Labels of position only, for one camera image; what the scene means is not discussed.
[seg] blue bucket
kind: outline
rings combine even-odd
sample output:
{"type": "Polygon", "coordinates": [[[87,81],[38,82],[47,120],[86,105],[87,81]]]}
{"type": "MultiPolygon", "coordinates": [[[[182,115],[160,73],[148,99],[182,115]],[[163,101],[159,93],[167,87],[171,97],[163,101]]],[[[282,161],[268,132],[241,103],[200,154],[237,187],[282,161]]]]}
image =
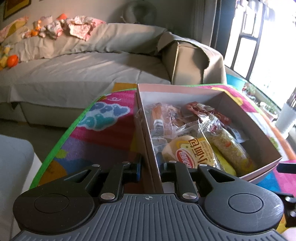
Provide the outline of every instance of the blue bucket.
{"type": "Polygon", "coordinates": [[[244,84],[246,81],[244,79],[234,77],[230,74],[226,74],[227,84],[232,85],[234,88],[236,88],[238,91],[241,91],[244,87],[244,84]]]}

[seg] open box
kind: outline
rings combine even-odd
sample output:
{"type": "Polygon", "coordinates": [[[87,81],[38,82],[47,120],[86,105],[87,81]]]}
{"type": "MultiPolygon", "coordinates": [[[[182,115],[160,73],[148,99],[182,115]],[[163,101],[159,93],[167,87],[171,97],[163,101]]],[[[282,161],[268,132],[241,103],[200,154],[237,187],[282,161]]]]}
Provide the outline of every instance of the open box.
{"type": "Polygon", "coordinates": [[[134,106],[135,125],[139,151],[145,158],[143,178],[145,178],[147,191],[162,193],[163,186],[145,108],[159,102],[183,106],[193,101],[212,106],[218,112],[229,117],[248,136],[249,140],[242,143],[242,146],[256,163],[258,169],[242,176],[242,179],[258,183],[275,168],[281,155],[259,126],[225,92],[177,85],[138,84],[134,106]]]}

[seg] plastic wrapper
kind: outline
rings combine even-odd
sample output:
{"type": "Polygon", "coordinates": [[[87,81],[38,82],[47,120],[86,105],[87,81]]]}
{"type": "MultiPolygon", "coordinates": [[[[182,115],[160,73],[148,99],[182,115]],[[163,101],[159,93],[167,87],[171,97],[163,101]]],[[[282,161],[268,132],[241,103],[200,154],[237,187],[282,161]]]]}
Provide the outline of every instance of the plastic wrapper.
{"type": "Polygon", "coordinates": [[[195,114],[198,117],[202,117],[203,114],[209,115],[213,114],[220,120],[224,125],[228,126],[231,123],[231,119],[226,117],[225,115],[221,114],[215,108],[204,105],[198,102],[191,102],[186,104],[186,108],[191,111],[193,114],[195,114]]]}
{"type": "Polygon", "coordinates": [[[183,162],[189,168],[197,168],[199,164],[207,164],[223,170],[200,126],[192,126],[191,130],[186,129],[183,132],[186,131],[196,133],[196,137],[183,135],[179,132],[178,137],[174,138],[162,150],[164,159],[183,162]]]}
{"type": "Polygon", "coordinates": [[[165,103],[157,103],[146,108],[151,137],[172,139],[185,124],[181,120],[181,110],[165,103]]]}
{"type": "Polygon", "coordinates": [[[214,115],[210,115],[209,120],[203,123],[203,132],[209,142],[214,144],[232,165],[238,177],[256,170],[245,149],[222,127],[214,115]]]}
{"type": "Polygon", "coordinates": [[[165,138],[162,137],[152,137],[152,144],[155,153],[162,152],[162,150],[167,145],[168,141],[165,138]]]}

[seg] sofa cushion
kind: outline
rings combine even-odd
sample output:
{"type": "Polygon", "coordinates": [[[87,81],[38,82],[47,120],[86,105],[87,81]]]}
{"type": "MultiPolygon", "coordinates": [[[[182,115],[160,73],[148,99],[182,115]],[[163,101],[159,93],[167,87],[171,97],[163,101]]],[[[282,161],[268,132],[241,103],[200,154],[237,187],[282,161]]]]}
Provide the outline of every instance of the sofa cushion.
{"type": "Polygon", "coordinates": [[[159,58],[126,52],[63,55],[46,61],[18,79],[14,68],[6,71],[6,81],[0,82],[0,93],[6,92],[8,97],[0,102],[86,108],[93,100],[110,92],[116,82],[170,84],[159,58]]]}

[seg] food package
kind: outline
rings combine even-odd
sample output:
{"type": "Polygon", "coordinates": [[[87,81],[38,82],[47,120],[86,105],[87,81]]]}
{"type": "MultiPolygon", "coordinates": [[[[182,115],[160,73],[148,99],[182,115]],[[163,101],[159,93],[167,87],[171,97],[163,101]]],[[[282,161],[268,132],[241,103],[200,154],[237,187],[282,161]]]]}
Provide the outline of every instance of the food package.
{"type": "Polygon", "coordinates": [[[199,116],[203,113],[206,115],[213,114],[216,116],[224,125],[228,126],[231,123],[231,119],[225,115],[219,113],[213,107],[204,105],[198,102],[191,102],[186,104],[186,108],[191,111],[196,116],[199,116]]]}
{"type": "Polygon", "coordinates": [[[238,177],[256,170],[254,162],[244,148],[222,127],[214,115],[210,115],[209,121],[203,123],[203,132],[211,145],[215,145],[232,165],[238,177]]]}
{"type": "Polygon", "coordinates": [[[163,149],[162,155],[166,161],[183,162],[189,168],[207,164],[223,170],[200,127],[197,137],[185,135],[173,139],[163,149]]]}
{"type": "Polygon", "coordinates": [[[174,138],[175,133],[185,124],[181,120],[181,110],[178,107],[157,103],[149,106],[149,128],[151,137],[174,138]]]}
{"type": "Polygon", "coordinates": [[[235,172],[233,167],[228,163],[228,161],[226,161],[226,159],[223,157],[223,155],[218,150],[218,148],[215,147],[214,145],[212,145],[211,147],[212,147],[212,149],[213,149],[213,151],[215,153],[215,156],[217,157],[218,161],[220,162],[221,166],[225,170],[225,172],[227,172],[230,175],[236,176],[237,173],[235,172]]]}

